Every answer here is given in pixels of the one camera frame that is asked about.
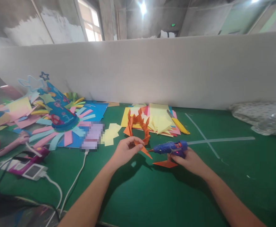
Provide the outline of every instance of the pink glue gun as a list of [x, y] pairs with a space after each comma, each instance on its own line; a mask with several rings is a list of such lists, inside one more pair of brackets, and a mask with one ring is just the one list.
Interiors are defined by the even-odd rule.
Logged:
[[22, 131], [19, 134], [19, 137], [14, 140], [12, 143], [10, 143], [9, 145], [7, 145], [5, 148], [0, 150], [0, 157], [4, 156], [5, 154], [9, 153], [11, 150], [15, 149], [16, 147], [18, 147], [20, 144], [25, 144], [26, 142], [28, 142], [30, 139], [30, 136], [27, 132]]

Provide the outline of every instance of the orange paper craft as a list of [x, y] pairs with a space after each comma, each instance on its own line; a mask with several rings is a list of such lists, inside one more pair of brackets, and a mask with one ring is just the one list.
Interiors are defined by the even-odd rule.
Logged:
[[[144, 119], [141, 117], [142, 115], [142, 110], [141, 108], [138, 110], [138, 116], [136, 117], [135, 115], [131, 116], [131, 110], [128, 112], [128, 125], [126, 126], [125, 130], [123, 131], [126, 135], [128, 136], [133, 136], [132, 128], [133, 124], [140, 123], [140, 126], [142, 127], [144, 131], [144, 139], [143, 142], [145, 145], [148, 144], [148, 141], [150, 140], [150, 129], [148, 128], [148, 123], [150, 118], [147, 119], [146, 123], [144, 123]], [[141, 149], [143, 153], [145, 153], [149, 158], [153, 159], [150, 154], [147, 152], [145, 147]]]
[[154, 165], [158, 165], [158, 166], [163, 166], [163, 167], [166, 167], [166, 168], [173, 168], [175, 166], [178, 166], [178, 164], [172, 162], [172, 161], [162, 161], [162, 162], [154, 162], [153, 163]]

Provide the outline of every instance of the plastic bottle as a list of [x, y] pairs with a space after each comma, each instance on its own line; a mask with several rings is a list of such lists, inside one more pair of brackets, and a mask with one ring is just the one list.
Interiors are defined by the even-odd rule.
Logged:
[[269, 136], [276, 132], [276, 113], [272, 114], [265, 120], [258, 123], [258, 125], [253, 126], [252, 130], [262, 134], [264, 136]]

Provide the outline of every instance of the blue glue gun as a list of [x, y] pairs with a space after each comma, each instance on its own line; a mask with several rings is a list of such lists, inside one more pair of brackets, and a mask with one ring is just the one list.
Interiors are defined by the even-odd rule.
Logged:
[[188, 149], [188, 143], [180, 140], [177, 143], [167, 142], [155, 146], [153, 149], [150, 149], [148, 152], [155, 152], [158, 154], [174, 154], [185, 158], [184, 151]]

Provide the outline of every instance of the white cable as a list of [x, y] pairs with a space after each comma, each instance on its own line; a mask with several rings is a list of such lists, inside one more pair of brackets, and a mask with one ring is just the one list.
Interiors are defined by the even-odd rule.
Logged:
[[[59, 190], [59, 193], [60, 193], [60, 200], [59, 200], [59, 203], [58, 203], [57, 208], [56, 208], [56, 209], [58, 210], [58, 208], [59, 208], [59, 206], [60, 206], [60, 204], [61, 204], [61, 201], [62, 201], [62, 190], [61, 190], [59, 184], [57, 184], [55, 181], [52, 181], [52, 180], [50, 179], [50, 177], [49, 177], [47, 174], [45, 174], [44, 176], [48, 179], [49, 182], [51, 182], [53, 185], [55, 185], [55, 186], [58, 188], [58, 190]], [[48, 226], [49, 226], [49, 224], [50, 224], [51, 220], [53, 219], [54, 215], [55, 215], [55, 211], [53, 212], [51, 218], [49, 219], [49, 221], [48, 221], [48, 223], [46, 224], [45, 227], [48, 227]]]
[[35, 151], [33, 148], [31, 148], [31, 146], [27, 142], [25, 142], [25, 145], [27, 146], [27, 148], [30, 149], [30, 151], [35, 153], [38, 157], [42, 157], [42, 155], [40, 153], [38, 153], [37, 151]]
[[62, 214], [62, 212], [63, 212], [64, 205], [65, 205], [66, 200], [67, 200], [67, 198], [68, 198], [68, 196], [69, 196], [69, 193], [71, 192], [72, 188], [74, 187], [74, 185], [75, 185], [75, 183], [76, 183], [76, 181], [77, 181], [77, 179], [78, 179], [78, 177], [79, 177], [79, 175], [80, 175], [80, 173], [81, 173], [81, 171], [82, 171], [82, 169], [83, 169], [83, 167], [84, 167], [84, 165], [85, 165], [85, 159], [86, 159], [86, 157], [87, 157], [87, 154], [88, 154], [88, 151], [85, 152], [85, 154], [84, 154], [84, 159], [83, 159], [83, 165], [82, 165], [82, 167], [81, 167], [79, 173], [77, 174], [77, 177], [75, 178], [75, 180], [74, 180], [72, 186], [69, 188], [68, 193], [66, 194], [66, 196], [65, 196], [65, 198], [64, 198], [64, 201], [63, 201], [63, 204], [62, 204], [62, 207], [61, 207], [61, 210], [60, 210], [59, 217], [61, 217], [61, 214]]

